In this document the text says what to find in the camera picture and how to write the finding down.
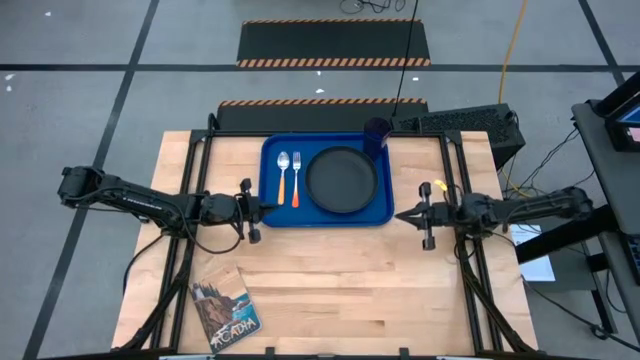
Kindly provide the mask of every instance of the blue tray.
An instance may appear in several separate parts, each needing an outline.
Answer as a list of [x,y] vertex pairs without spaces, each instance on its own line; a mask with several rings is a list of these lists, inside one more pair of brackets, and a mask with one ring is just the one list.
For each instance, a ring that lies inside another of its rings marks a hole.
[[298,171],[298,196],[300,207],[293,208],[292,164],[285,171],[284,205],[263,222],[271,227],[364,227],[382,225],[393,216],[393,189],[391,187],[391,168],[389,150],[385,147],[374,164],[378,172],[378,191],[373,200],[364,209],[349,214],[336,214],[317,206],[307,194],[305,174],[307,165],[320,151],[333,146],[349,146],[362,150],[362,133],[308,133],[282,134],[268,138],[262,145],[260,158],[260,201],[277,204],[278,186],[280,184],[280,168],[276,159],[281,151],[289,154],[293,160],[293,152],[300,151],[302,167]]

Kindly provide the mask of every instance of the orange handle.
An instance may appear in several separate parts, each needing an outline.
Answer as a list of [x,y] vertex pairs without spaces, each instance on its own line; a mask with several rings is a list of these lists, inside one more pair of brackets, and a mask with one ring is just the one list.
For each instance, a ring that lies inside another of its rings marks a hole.
[[291,206],[298,207],[300,203],[298,202],[298,172],[296,171],[296,179],[293,184],[293,201],[291,202]]
[[278,190],[278,205],[284,204],[284,171],[280,174],[280,190]]

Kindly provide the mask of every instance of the yellow cable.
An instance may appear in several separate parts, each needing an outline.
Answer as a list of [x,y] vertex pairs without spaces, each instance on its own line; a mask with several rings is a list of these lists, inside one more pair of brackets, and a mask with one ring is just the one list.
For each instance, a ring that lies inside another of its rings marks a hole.
[[[504,63],[502,64],[502,73],[500,74],[500,91],[498,92],[498,104],[502,104],[502,93],[504,90],[504,79],[507,75],[507,66],[509,65],[509,60],[511,59],[511,53],[513,52],[513,48],[515,47],[516,44],[516,40],[518,39],[518,33],[520,33],[520,25],[522,24],[522,19],[524,18],[524,13],[527,11],[527,3],[529,3],[529,0],[523,0],[522,1],[522,7],[520,8],[520,15],[518,15],[518,21],[516,21],[516,27],[513,30],[513,36],[511,36],[511,42],[509,43],[509,49],[507,50],[507,56],[504,59]],[[524,196],[524,197],[531,197],[531,195],[522,192],[522,190],[520,190],[520,186],[519,185],[515,185],[514,183],[511,182],[511,179],[509,179],[509,177],[507,177],[507,174],[505,174],[504,172],[504,166],[502,167],[502,169],[500,169],[500,172],[502,173],[502,175],[504,176],[505,180],[507,181],[507,183],[509,183],[509,185],[511,185],[511,188],[513,190],[515,190],[518,194]]]
[[513,48],[516,45],[516,40],[518,39],[518,33],[520,33],[520,25],[522,24],[524,13],[527,11],[527,3],[529,3],[529,0],[522,1],[522,7],[520,8],[520,15],[518,15],[518,21],[516,21],[516,28],[513,30],[513,36],[511,37],[511,42],[509,43],[509,50],[507,50],[507,56],[505,57],[504,63],[502,64],[502,74],[500,75],[500,91],[498,92],[498,104],[502,104],[504,78],[507,75],[507,66],[509,65],[509,60],[511,59],[511,53],[513,52]]

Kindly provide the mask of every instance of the floor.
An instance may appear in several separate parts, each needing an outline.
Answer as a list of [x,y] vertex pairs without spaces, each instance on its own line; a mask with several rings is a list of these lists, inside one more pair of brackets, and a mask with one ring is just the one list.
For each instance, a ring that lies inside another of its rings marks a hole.
[[[121,214],[74,218],[55,194],[62,167],[104,165],[107,172],[149,184],[162,133],[203,127],[223,100],[394,97],[400,77],[390,71],[243,72],[233,66],[134,72],[136,65],[232,65],[242,21],[348,17],[338,5],[339,0],[0,0],[0,202],[11,207],[0,217],[4,358],[102,352],[111,344],[121,278],[139,225]],[[407,1],[400,13],[376,15],[367,8],[353,16],[410,17],[412,5]],[[434,65],[408,73],[402,96],[424,97],[434,111],[496,103],[500,64],[519,8],[512,0],[421,1],[418,17]],[[504,94],[528,143],[517,157],[516,182],[571,130],[571,105],[603,97],[640,70],[639,12],[636,0],[529,2],[512,57],[512,64],[523,66],[509,72]],[[595,22],[585,15],[591,13]],[[591,169],[577,139],[536,184],[557,189]],[[604,201],[597,179],[583,187],[596,203]],[[619,303],[614,287],[613,301]],[[588,292],[551,296],[597,320]],[[594,338],[533,293],[529,304],[539,344],[552,354],[634,355]],[[624,316],[616,319],[621,336],[631,340]]]

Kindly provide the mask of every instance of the orange-handled spoon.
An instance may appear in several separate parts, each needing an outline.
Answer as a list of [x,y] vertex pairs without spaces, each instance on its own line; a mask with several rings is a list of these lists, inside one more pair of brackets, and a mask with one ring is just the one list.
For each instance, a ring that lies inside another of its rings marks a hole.
[[281,152],[278,155],[278,167],[280,168],[280,188],[278,189],[278,205],[284,204],[284,171],[289,167],[289,155]]

